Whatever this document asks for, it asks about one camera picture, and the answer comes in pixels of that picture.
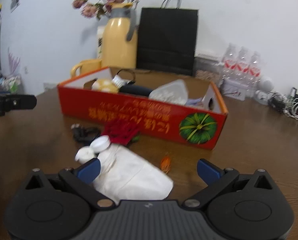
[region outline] blue gripper pad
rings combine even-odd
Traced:
[[[210,185],[224,175],[224,171],[208,162],[205,159],[200,159],[197,163],[197,173],[199,177]]]
[[[100,174],[100,168],[100,160],[93,158],[81,165],[79,168],[75,169],[74,174],[84,183],[90,184]]]

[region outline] yellow mug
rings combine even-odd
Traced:
[[[71,77],[77,76],[77,70],[79,70],[78,75],[81,75],[97,69],[101,69],[101,59],[86,59],[73,66],[73,68],[70,71],[70,75]]]

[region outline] green pumpkin illustration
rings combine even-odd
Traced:
[[[216,133],[217,122],[204,113],[194,113],[188,115],[179,124],[179,133],[182,138],[190,143],[206,143]]]

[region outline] water bottle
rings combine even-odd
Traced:
[[[246,83],[247,74],[249,71],[249,64],[247,63],[248,49],[242,47],[236,59],[235,79],[241,84]]]
[[[249,98],[252,98],[257,90],[258,82],[260,79],[260,73],[260,54],[255,51],[250,60],[249,73],[246,82],[248,86],[246,96]]]
[[[224,63],[222,78],[232,78],[236,66],[236,45],[229,43],[222,62]]]

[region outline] purple lavender drawing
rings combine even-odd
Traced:
[[[9,51],[8,47],[8,60],[9,60],[9,70],[10,74],[14,75],[16,69],[19,67],[20,57],[15,58],[12,53]]]

